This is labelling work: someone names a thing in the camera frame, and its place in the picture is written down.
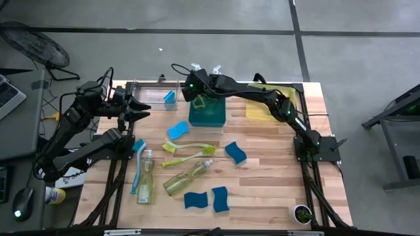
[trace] dish soap bottle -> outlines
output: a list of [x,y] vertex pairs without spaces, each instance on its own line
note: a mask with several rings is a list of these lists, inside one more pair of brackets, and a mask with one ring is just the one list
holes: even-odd
[[199,161],[191,169],[187,170],[186,172],[181,172],[175,177],[166,181],[163,184],[166,193],[171,197],[178,194],[184,188],[189,186],[197,177],[202,176],[210,167],[211,163],[213,163],[212,159]]
[[140,184],[137,191],[137,204],[151,205],[154,196],[154,179],[152,170],[155,167],[155,161],[152,159],[152,150],[145,150],[146,158],[143,160],[143,171],[140,178]]

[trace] yellow dish brush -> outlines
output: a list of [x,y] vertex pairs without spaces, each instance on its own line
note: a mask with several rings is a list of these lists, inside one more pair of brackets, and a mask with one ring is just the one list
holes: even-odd
[[213,155],[213,154],[215,154],[215,152],[216,152],[216,147],[215,146],[205,147],[203,149],[203,151],[201,151],[197,154],[194,154],[194,155],[189,156],[189,157],[176,158],[175,160],[162,163],[162,165],[163,165],[163,167],[177,165],[177,164],[181,164],[183,162],[186,162],[189,159],[193,159],[194,157],[206,157],[206,156]]
[[184,145],[176,145],[170,141],[166,141],[165,144],[162,145],[165,151],[174,154],[177,149],[181,148],[189,148],[189,147],[201,147],[201,148],[210,148],[214,147],[209,144],[184,144]]

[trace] potted plant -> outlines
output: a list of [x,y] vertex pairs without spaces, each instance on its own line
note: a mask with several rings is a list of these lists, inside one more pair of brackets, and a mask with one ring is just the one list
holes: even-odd
[[307,225],[314,218],[310,209],[305,205],[296,205],[289,209],[289,217],[298,224]]

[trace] white pot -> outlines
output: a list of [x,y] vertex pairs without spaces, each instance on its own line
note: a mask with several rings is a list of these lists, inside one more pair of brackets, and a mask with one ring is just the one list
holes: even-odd
[[300,224],[300,225],[307,225],[307,224],[309,224],[312,220],[310,220],[310,221],[308,221],[307,223],[304,224],[304,223],[300,222],[296,218],[295,211],[296,211],[296,209],[298,207],[305,207],[309,211],[309,213],[312,214],[312,211],[307,206],[305,206],[305,205],[296,205],[296,206],[293,206],[293,207],[289,208],[289,218],[290,218],[290,220],[293,221],[293,222],[296,222],[297,224]]

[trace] computer mouse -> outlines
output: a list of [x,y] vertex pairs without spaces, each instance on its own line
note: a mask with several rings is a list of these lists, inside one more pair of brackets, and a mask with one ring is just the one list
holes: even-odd
[[25,187],[14,196],[12,211],[17,222],[23,222],[32,214],[33,189]]

